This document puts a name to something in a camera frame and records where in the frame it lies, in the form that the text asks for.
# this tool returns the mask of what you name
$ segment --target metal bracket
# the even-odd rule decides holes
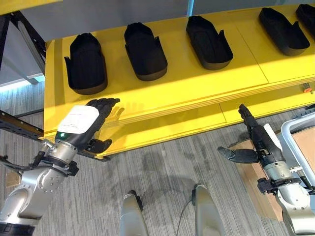
[[[278,188],[281,185],[288,184],[288,183],[301,183],[300,178],[288,178],[284,179],[278,182],[273,182],[270,179],[266,178],[260,178],[257,180],[258,182],[258,189],[261,193],[272,193],[273,195],[276,195],[278,192]]]
[[[98,158],[95,157],[96,153],[93,153],[93,152],[90,152],[90,151],[86,151],[86,150],[79,151],[78,155],[85,156],[87,158],[93,159],[95,161],[101,161],[101,162],[106,162],[106,161],[110,160],[110,158],[108,156],[103,156],[102,159],[98,159]]]
[[[6,39],[6,34],[8,32],[10,19],[11,19],[10,15],[0,16],[0,69],[1,69],[5,39]]]
[[[15,11],[11,13],[11,22],[14,26],[21,30],[19,27],[19,22],[21,22],[28,35],[30,36],[34,46],[36,47],[39,54],[41,54],[44,58],[46,57],[46,44],[44,39],[37,33],[34,27],[28,22],[25,16],[20,11]]]
[[[0,129],[9,131],[23,137],[40,141],[39,137],[44,136],[44,131],[34,125],[22,121],[4,111],[0,110]]]

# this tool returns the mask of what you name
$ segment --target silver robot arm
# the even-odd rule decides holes
[[[55,143],[44,141],[28,167],[14,165],[2,157],[2,164],[23,175],[0,212],[0,236],[31,236],[60,184],[79,171],[74,156],[82,150],[101,153],[110,146],[111,140],[102,142],[93,136],[117,102],[119,99],[110,98],[75,106],[61,122]]]
[[[260,163],[268,179],[258,180],[261,193],[272,193],[283,210],[283,221],[290,236],[315,236],[315,214],[311,211],[310,193],[314,187],[310,185],[303,170],[296,170],[299,178],[294,178],[289,169],[282,150],[274,143],[270,134],[257,123],[250,111],[242,104],[239,113],[247,126],[249,136],[256,151],[251,149],[229,150],[219,147],[218,151],[228,160],[237,163]],[[301,180],[310,190],[300,185]]]
[[[226,235],[218,209],[205,185],[195,185],[192,204],[195,206],[196,236]]]

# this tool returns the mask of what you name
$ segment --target robot leg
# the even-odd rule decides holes
[[[203,184],[195,185],[192,204],[195,206],[196,236],[225,236],[219,212]]]
[[[146,223],[142,216],[142,202],[136,192],[131,190],[124,197],[120,217],[120,236],[148,236]]]

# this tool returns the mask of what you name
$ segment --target gray wall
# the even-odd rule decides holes
[[[0,92],[0,110],[13,116],[44,108],[45,82]]]
[[[195,0],[194,14],[312,0]],[[188,0],[64,0],[23,10],[22,13],[48,41],[83,32],[185,16]],[[27,75],[40,73],[19,32],[10,26],[4,55]],[[20,79],[2,65],[0,84]]]

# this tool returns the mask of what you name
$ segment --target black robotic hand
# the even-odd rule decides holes
[[[272,141],[264,127],[257,123],[256,119],[244,104],[240,105],[238,112],[241,114],[244,124],[247,126],[249,137],[256,151],[251,149],[229,150],[224,147],[219,147],[218,151],[220,154],[233,162],[260,162],[262,167],[277,161],[285,161],[281,150]]]
[[[74,107],[61,122],[55,141],[68,142],[79,151],[104,152],[112,141],[93,139],[93,136],[102,127],[112,108],[118,102],[120,99],[117,98],[102,98],[91,100],[85,106]]]

